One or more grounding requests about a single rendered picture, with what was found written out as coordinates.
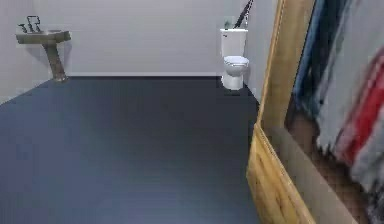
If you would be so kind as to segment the blue hanging garment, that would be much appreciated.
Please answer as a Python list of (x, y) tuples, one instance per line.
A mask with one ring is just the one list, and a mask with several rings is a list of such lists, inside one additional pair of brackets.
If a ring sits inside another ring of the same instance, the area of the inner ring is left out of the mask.
[(314, 118), (320, 104), (315, 93), (336, 36), (348, 0), (315, 0), (304, 48), (293, 88), (296, 106)]

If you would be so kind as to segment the wooden open wardrobe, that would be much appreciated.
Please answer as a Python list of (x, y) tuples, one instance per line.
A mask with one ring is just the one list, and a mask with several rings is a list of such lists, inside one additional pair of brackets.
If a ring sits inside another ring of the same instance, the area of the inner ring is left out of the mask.
[(279, 0), (247, 181), (262, 224), (370, 224), (369, 195), (317, 146), (316, 117), (293, 88), (315, 0)]

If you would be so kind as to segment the red hanging garment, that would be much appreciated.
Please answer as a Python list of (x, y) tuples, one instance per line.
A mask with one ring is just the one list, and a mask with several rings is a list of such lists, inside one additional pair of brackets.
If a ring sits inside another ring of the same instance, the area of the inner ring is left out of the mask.
[(357, 160), (357, 155), (372, 133), (379, 110), (384, 105), (384, 47), (369, 63), (360, 96), (349, 113), (336, 144), (336, 157), (348, 166)]

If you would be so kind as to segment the black sink faucet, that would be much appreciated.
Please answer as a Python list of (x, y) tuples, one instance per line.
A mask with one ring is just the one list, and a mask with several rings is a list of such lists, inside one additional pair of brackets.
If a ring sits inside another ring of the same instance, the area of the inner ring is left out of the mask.
[(37, 15), (29, 15), (26, 17), (27, 23), (18, 24), (23, 33), (40, 33), (40, 18)]

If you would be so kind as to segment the white toilet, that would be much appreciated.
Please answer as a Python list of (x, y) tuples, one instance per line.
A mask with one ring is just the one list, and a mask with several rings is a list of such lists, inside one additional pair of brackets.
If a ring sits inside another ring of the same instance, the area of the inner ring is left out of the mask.
[(249, 60), (244, 56), (247, 29), (221, 29), (221, 58), (224, 73), (221, 81), (231, 91), (243, 88), (244, 74), (248, 70)]

